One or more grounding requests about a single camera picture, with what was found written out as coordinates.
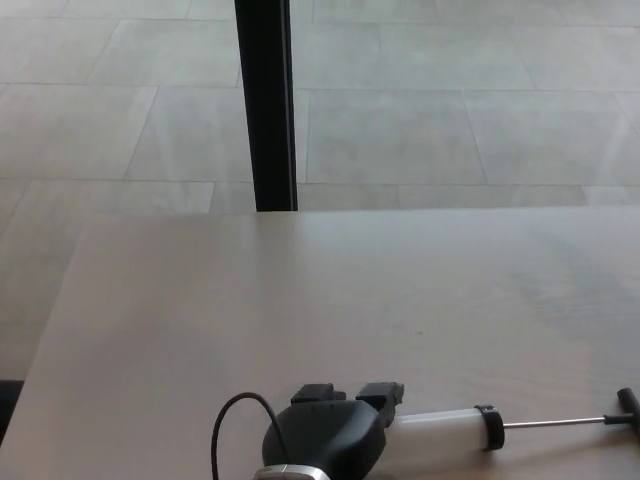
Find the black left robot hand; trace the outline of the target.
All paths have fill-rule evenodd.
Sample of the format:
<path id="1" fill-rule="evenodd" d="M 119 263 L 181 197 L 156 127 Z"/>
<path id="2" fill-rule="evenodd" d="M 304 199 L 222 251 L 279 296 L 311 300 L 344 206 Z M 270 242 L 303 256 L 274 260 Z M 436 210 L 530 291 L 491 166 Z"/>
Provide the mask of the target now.
<path id="1" fill-rule="evenodd" d="M 305 384 L 262 442 L 266 467 L 315 467 L 331 479 L 363 479 L 380 459 L 404 385 L 366 384 L 353 398 L 331 383 Z"/>

